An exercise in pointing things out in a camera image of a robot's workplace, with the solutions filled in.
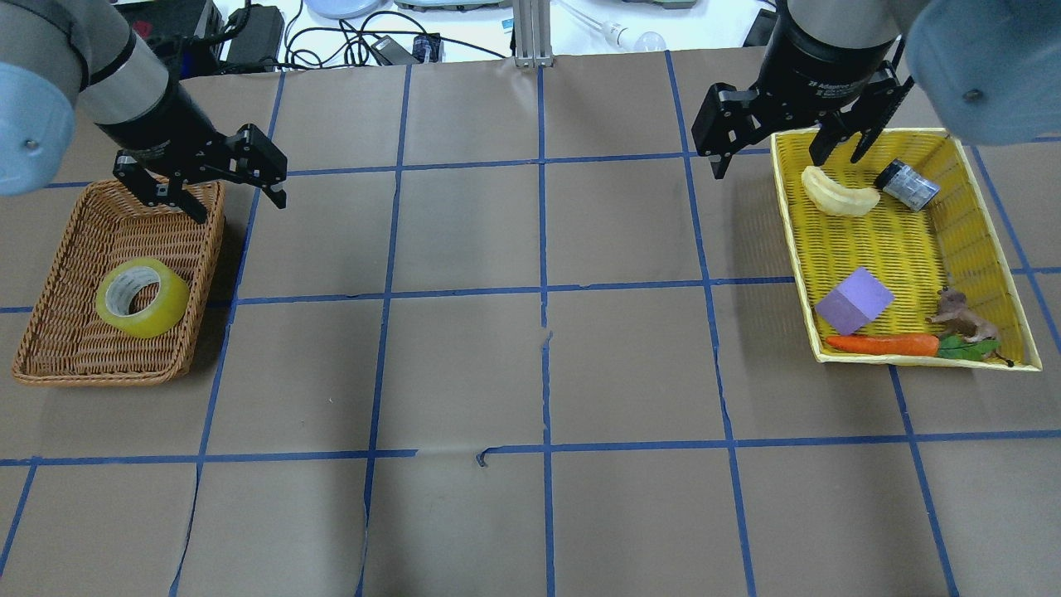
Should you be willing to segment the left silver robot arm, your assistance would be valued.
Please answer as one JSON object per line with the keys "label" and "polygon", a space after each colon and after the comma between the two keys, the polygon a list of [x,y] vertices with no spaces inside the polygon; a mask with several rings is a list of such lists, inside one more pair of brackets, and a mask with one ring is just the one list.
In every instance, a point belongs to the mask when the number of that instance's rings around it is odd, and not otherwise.
{"label": "left silver robot arm", "polygon": [[226,136],[147,42],[106,1],[1,4],[1,192],[36,192],[56,177],[82,110],[119,151],[114,177],[147,207],[197,223],[188,185],[224,180],[286,207],[288,159],[265,131]]}

